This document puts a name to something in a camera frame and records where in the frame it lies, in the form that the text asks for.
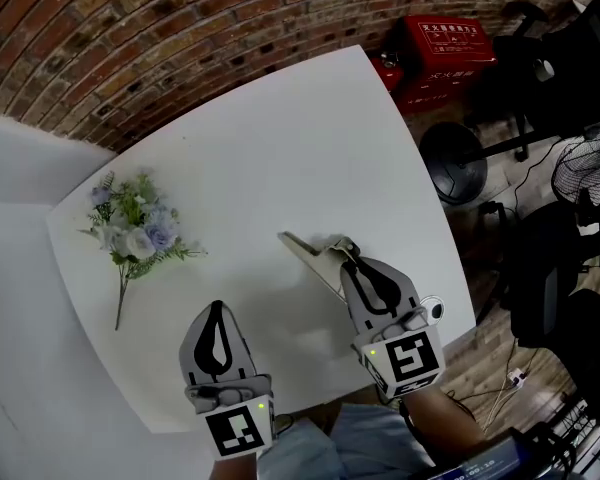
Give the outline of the person's left forearm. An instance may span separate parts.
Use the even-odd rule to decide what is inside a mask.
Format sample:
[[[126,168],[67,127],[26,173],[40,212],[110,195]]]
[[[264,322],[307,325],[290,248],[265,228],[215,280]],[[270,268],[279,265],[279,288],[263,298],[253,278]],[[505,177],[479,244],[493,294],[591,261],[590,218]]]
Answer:
[[[209,480],[257,480],[255,453],[216,461]]]

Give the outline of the person's light blue clothing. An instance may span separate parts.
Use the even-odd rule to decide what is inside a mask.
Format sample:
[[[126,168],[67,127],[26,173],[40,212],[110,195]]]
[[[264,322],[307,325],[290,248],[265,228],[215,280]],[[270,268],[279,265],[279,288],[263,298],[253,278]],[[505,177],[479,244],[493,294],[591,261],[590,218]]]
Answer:
[[[408,480],[434,466],[403,417],[344,404],[330,433],[303,418],[257,461],[258,480]]]

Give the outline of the black tablet with screen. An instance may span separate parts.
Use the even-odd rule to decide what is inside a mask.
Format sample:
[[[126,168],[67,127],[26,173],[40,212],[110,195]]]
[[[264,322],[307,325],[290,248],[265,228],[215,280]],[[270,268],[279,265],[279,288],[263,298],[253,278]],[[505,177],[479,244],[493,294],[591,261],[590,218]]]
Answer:
[[[538,423],[527,432],[509,428],[455,465],[435,466],[409,480],[568,480],[574,446]]]

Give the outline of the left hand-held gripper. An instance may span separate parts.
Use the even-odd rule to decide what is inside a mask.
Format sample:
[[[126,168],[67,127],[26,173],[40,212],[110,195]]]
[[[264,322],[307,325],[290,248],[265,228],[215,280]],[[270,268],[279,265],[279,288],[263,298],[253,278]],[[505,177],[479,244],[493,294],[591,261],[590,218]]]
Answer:
[[[271,376],[254,376],[246,340],[224,302],[212,302],[194,319],[180,346],[179,361],[189,385],[185,395],[203,421],[216,460],[255,454],[272,446],[276,431]],[[230,381],[213,383],[216,376]]]

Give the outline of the red fire extinguisher box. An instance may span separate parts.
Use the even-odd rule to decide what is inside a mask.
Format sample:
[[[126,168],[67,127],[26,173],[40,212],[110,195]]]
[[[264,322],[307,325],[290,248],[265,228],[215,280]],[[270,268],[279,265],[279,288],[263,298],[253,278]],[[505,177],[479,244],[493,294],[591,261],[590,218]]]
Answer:
[[[387,36],[385,47],[402,69],[392,97],[403,115],[445,105],[497,65],[491,40],[476,19],[405,16]]]

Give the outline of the artificial flower bouquet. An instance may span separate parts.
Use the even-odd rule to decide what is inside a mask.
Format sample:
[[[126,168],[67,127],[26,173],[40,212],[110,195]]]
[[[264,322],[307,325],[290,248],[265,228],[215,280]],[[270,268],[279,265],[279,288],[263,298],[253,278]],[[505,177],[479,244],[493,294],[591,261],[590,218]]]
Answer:
[[[206,251],[180,234],[179,212],[166,203],[163,192],[147,171],[118,179],[104,175],[89,193],[89,226],[80,232],[94,238],[118,272],[115,329],[120,328],[129,284],[173,259],[185,261]]]

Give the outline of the red fire extinguisher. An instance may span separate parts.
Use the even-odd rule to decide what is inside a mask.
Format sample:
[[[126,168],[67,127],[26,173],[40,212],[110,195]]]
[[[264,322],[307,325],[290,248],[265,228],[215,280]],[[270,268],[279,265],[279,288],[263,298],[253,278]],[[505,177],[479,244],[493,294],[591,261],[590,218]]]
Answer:
[[[371,63],[388,92],[394,91],[404,77],[404,69],[395,52],[381,52],[371,57]]]

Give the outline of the black standing fan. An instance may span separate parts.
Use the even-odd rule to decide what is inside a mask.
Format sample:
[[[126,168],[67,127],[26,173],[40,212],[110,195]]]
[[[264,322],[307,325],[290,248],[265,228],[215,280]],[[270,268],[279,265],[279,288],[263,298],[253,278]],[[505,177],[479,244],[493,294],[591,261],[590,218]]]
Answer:
[[[419,151],[439,199],[458,206],[475,200],[483,191],[489,157],[552,137],[548,132],[532,131],[483,147],[468,128],[442,122],[427,130]],[[579,134],[558,137],[555,144],[565,147],[551,176],[553,193],[573,205],[585,221],[600,222],[600,123]]]

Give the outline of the white table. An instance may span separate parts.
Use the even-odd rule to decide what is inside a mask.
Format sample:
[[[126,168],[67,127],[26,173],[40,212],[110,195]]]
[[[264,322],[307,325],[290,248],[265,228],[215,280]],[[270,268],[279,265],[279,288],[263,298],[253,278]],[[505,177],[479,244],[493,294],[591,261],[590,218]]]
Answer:
[[[126,291],[86,233],[86,180],[49,215],[56,261],[96,354],[154,433],[196,427],[178,350],[212,301],[233,311],[274,406],[295,412],[366,386],[346,306],[280,240],[350,237],[439,296],[451,343],[474,309],[447,219],[411,134],[359,47],[264,76],[183,115],[104,167],[147,170],[203,255],[169,260]]]

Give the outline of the person's right forearm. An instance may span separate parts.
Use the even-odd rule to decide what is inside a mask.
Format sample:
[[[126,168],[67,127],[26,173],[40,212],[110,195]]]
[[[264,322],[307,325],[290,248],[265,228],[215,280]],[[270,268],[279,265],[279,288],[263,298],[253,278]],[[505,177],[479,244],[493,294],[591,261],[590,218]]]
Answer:
[[[401,398],[419,442],[436,464],[461,462],[487,438],[480,425],[437,385]]]

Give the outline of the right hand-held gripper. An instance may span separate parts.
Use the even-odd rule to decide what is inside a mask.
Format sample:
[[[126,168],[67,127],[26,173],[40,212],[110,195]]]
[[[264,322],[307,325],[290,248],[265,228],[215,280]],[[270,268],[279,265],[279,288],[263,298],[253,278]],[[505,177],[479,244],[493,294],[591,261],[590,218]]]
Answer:
[[[440,336],[427,321],[426,309],[416,308],[411,279],[387,263],[361,257],[344,262],[340,280],[359,334],[352,348],[384,398],[399,398],[436,381],[445,368]],[[377,321],[388,322],[377,326]]]

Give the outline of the black office chair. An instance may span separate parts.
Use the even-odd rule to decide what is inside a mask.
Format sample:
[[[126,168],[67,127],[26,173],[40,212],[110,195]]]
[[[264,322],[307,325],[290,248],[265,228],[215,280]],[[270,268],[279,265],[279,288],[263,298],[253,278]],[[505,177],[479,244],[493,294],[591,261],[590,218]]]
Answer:
[[[519,344],[550,350],[600,415],[600,294],[576,286],[585,262],[600,254],[600,231],[581,234],[575,212],[561,202],[522,220],[494,201],[479,211],[497,214],[503,257],[489,267],[498,279],[476,320],[494,305],[507,310]]]
[[[547,16],[537,6],[511,4],[524,14],[514,34],[493,39],[497,65],[483,75],[470,122],[512,114],[518,136],[548,132],[567,137],[600,123],[600,0],[593,0],[565,27],[540,38],[526,35]],[[555,76],[539,82],[535,59],[548,60]]]

